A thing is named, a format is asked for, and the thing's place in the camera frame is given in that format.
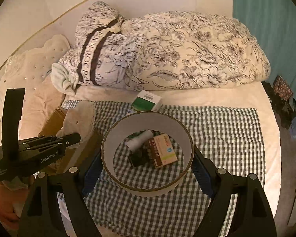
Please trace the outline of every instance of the barcode label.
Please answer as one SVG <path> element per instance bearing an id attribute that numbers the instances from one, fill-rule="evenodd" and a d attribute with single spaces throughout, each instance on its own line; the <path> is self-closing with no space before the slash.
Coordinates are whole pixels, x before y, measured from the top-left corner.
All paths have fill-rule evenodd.
<path id="1" fill-rule="evenodd" d="M 144 97 L 147 98 L 147 99 L 149 99 L 149 100 L 152 100 L 153 99 L 153 97 L 151 97 L 149 95 L 146 95 L 146 94 L 144 95 Z"/>

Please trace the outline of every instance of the gray floor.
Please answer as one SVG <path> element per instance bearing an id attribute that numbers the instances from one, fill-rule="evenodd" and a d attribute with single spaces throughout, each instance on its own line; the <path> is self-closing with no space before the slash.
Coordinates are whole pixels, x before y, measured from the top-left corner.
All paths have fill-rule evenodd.
<path id="1" fill-rule="evenodd" d="M 296 189 L 296 141 L 290 137 L 289 131 L 280 124 L 279 115 L 275 114 L 280 129 L 281 139 L 281 192 L 275 215 L 277 237 L 284 237 L 290 234 L 287 226 L 290 213 L 294 204 Z"/>

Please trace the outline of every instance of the green and white box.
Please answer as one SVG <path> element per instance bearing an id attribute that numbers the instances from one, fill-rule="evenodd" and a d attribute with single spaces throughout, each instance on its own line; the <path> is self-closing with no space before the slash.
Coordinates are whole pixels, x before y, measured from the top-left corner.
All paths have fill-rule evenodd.
<path id="1" fill-rule="evenodd" d="M 161 97 L 151 92 L 141 91 L 132 105 L 136 112 L 157 111 L 161 106 Z"/>

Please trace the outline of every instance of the silver screw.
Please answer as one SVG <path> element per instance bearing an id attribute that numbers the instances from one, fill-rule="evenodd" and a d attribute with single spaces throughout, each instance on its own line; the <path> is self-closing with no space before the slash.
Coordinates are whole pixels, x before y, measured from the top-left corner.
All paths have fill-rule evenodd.
<path id="1" fill-rule="evenodd" d="M 38 177 L 39 177 L 39 178 L 43 178 L 43 177 L 45 177 L 45 175 L 46 175 L 45 172 L 40 172 L 40 173 L 38 174 Z"/>
<path id="2" fill-rule="evenodd" d="M 257 178 L 257 175 L 256 175 L 256 174 L 253 174 L 253 173 L 251 173 L 251 174 L 249 175 L 249 177 L 250 177 L 252 180 L 255 180 L 255 179 Z"/>
<path id="3" fill-rule="evenodd" d="M 226 169 L 220 167 L 219 169 L 217 169 L 217 172 L 218 172 L 219 174 L 223 175 L 223 174 L 226 173 Z"/>
<path id="4" fill-rule="evenodd" d="M 69 169 L 70 173 L 76 173 L 78 171 L 78 168 L 76 166 L 73 166 Z"/>

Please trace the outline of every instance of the blue gripper pad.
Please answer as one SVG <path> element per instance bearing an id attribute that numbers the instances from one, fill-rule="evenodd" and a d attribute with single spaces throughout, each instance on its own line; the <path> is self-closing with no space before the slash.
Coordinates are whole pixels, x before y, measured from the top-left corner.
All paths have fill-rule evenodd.
<path id="1" fill-rule="evenodd" d="M 84 175 L 84 187 L 82 189 L 82 194 L 84 197 L 93 191 L 95 184 L 100 177 L 102 169 L 103 164 L 101 160 L 101 153 L 99 152 L 92 161 L 87 173 Z"/>
<path id="2" fill-rule="evenodd" d="M 199 186 L 201 187 L 202 192 L 208 195 L 209 198 L 213 199 L 215 197 L 215 191 L 213 190 L 212 178 L 196 154 L 194 155 L 191 169 L 197 182 L 199 183 Z"/>

